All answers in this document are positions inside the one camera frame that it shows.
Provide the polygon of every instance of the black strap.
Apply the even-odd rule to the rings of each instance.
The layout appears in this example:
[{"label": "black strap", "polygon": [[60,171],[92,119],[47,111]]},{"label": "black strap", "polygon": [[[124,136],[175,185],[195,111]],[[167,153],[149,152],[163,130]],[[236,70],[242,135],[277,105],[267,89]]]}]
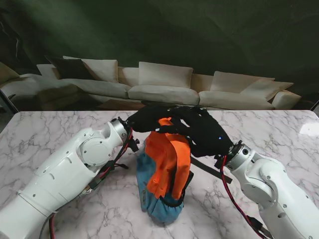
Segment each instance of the black strap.
[{"label": "black strap", "polygon": [[[199,167],[200,169],[204,170],[207,173],[210,173],[211,175],[215,176],[216,178],[221,179],[221,174],[219,171],[208,167],[206,164],[203,164],[202,162],[198,161],[196,158],[190,157],[190,163],[194,164],[196,167]],[[230,177],[227,177],[225,175],[225,180],[228,184],[230,184],[233,180]]]},{"label": "black strap", "polygon": [[190,171],[189,174],[188,174],[188,178],[187,178],[187,181],[186,181],[186,183],[185,183],[185,186],[184,186],[184,188],[183,188],[183,190],[182,190],[182,192],[181,192],[181,196],[180,196],[179,200],[178,200],[176,203],[170,203],[170,202],[166,201],[162,196],[160,196],[159,199],[160,199],[166,206],[168,206],[168,207],[170,207],[170,208],[177,208],[177,207],[179,207],[179,206],[183,203],[183,201],[184,201],[186,188],[187,188],[187,186],[189,185],[189,183],[191,182],[193,176],[194,176],[194,173]]}]

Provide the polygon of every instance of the sofa cushion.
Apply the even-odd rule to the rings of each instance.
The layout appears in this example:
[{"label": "sofa cushion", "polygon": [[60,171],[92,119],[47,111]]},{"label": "sofa cushion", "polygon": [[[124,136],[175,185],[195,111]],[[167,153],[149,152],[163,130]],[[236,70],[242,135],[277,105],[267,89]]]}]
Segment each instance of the sofa cushion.
[{"label": "sofa cushion", "polygon": [[268,101],[272,97],[274,97],[279,91],[282,91],[292,85],[293,83],[289,82],[277,82],[260,79],[248,86],[240,94],[258,97],[266,99]]},{"label": "sofa cushion", "polygon": [[213,76],[192,74],[190,88],[196,92],[209,91],[213,82]]},{"label": "sofa cushion", "polygon": [[289,91],[280,91],[274,97],[272,105],[277,110],[290,110],[298,101],[301,99],[301,96],[296,95]]},{"label": "sofa cushion", "polygon": [[190,88],[190,78],[193,68],[139,63],[139,85],[176,86]]},{"label": "sofa cushion", "polygon": [[275,78],[248,76],[248,75],[215,71],[214,80],[211,84],[210,90],[240,93],[244,89],[246,89],[250,84],[258,81],[259,79],[266,79],[269,81],[273,81]]},{"label": "sofa cushion", "polygon": [[78,87],[63,82],[63,80],[54,80],[34,74],[22,75],[18,79],[0,85],[0,88],[7,97],[15,95],[12,98],[13,102],[18,96],[20,99],[35,96],[40,103],[45,103],[78,91]]},{"label": "sofa cushion", "polygon": [[124,84],[105,81],[87,81],[80,79],[63,79],[62,81],[74,84],[89,94],[125,99],[128,98],[128,90],[131,88]]},{"label": "sofa cushion", "polygon": [[52,64],[38,64],[36,66],[42,76],[57,80],[61,79],[58,69]]},{"label": "sofa cushion", "polygon": [[0,62],[0,84],[18,77],[19,74],[17,72]]},{"label": "sofa cushion", "polygon": [[197,105],[198,93],[195,90],[173,86],[134,86],[129,90],[129,98],[143,101]]},{"label": "sofa cushion", "polygon": [[238,93],[202,91],[199,93],[201,106],[218,107],[229,110],[272,110],[273,105],[260,98]]},{"label": "sofa cushion", "polygon": [[[77,59],[71,56],[63,56],[64,59]],[[117,60],[93,60],[81,59],[90,74],[97,81],[118,83],[118,61]]]},{"label": "sofa cushion", "polygon": [[137,86],[139,84],[138,67],[118,67],[119,83],[128,86]]},{"label": "sofa cushion", "polygon": [[61,79],[75,78],[93,80],[93,76],[80,59],[63,59],[45,56],[58,70]]}]

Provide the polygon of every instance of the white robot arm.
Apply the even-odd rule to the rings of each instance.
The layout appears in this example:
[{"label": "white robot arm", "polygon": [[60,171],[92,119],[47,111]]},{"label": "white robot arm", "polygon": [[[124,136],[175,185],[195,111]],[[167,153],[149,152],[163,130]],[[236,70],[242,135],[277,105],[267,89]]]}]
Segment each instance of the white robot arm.
[{"label": "white robot arm", "polygon": [[73,200],[98,175],[128,132],[114,119],[103,130],[86,128],[49,156],[27,186],[0,211],[1,233],[28,238],[47,217]]},{"label": "white robot arm", "polygon": [[226,167],[242,192],[258,204],[275,239],[319,239],[319,210],[286,173],[279,161],[262,156],[241,142],[228,155]]}]

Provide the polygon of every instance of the marble table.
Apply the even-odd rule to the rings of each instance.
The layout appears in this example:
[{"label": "marble table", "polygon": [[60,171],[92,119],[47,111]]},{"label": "marble table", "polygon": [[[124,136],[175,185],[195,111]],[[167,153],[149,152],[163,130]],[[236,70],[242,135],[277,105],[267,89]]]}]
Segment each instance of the marble table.
[{"label": "marble table", "polygon": [[[0,134],[0,208],[15,197],[35,169],[77,131],[102,128],[133,112],[21,112]],[[287,166],[290,178],[319,205],[319,119],[310,111],[211,111],[233,141],[243,140],[259,153]],[[143,143],[148,133],[135,133]],[[112,172],[93,193],[71,202],[55,217],[57,239],[257,239],[233,207],[222,182],[195,166],[184,208],[170,225],[155,224],[141,211],[136,180],[137,153],[121,162],[130,169]],[[214,160],[200,159],[209,166]],[[230,185],[243,210],[260,218],[257,205]],[[37,238],[35,232],[31,238]]]}]

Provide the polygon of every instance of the floor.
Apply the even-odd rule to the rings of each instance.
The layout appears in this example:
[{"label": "floor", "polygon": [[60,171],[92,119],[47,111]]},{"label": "floor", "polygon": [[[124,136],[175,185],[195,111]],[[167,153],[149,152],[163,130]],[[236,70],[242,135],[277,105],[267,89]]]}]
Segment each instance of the floor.
[{"label": "floor", "polygon": [[12,115],[9,115],[8,113],[0,113],[0,133],[5,128],[5,126],[9,123],[11,118],[12,118]]}]

